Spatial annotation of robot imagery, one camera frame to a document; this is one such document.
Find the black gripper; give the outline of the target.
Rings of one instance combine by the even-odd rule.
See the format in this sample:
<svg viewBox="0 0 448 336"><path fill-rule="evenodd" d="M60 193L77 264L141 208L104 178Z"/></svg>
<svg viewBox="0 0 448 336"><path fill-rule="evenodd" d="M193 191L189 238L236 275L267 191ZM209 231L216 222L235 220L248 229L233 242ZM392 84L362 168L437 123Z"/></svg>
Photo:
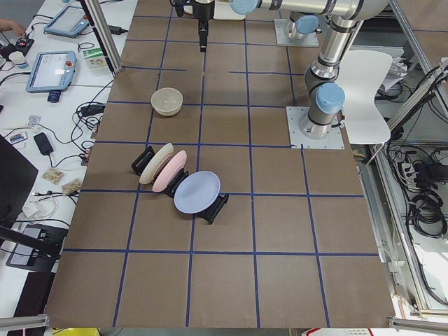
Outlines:
<svg viewBox="0 0 448 336"><path fill-rule="evenodd" d="M198 22L199 49L201 53L207 51L209 23L214 17L214 0L194 0L193 15Z"/></svg>

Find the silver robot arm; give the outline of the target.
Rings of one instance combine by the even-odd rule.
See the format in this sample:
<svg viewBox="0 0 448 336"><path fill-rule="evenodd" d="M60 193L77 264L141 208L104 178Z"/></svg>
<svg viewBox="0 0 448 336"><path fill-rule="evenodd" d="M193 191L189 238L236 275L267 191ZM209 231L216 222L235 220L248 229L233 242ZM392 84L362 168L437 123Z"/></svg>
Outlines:
<svg viewBox="0 0 448 336"><path fill-rule="evenodd" d="M345 93L334 83L340 62L356 37L364 20L381 13L388 1L231 1L235 13L246 15L258 8L287 10L330 17L330 26L317 59L305 73L311 106L300 121L300 131L311 139L329 133L335 116L341 111Z"/></svg>

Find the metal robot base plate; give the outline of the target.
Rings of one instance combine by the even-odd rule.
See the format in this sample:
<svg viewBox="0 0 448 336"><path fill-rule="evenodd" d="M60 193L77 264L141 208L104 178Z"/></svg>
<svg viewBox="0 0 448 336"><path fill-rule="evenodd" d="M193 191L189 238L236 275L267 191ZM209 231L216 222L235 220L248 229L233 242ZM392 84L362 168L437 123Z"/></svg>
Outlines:
<svg viewBox="0 0 448 336"><path fill-rule="evenodd" d="M315 125L306 106L287 106L290 147L296 149L344 150L341 127L336 118L329 125Z"/></svg>

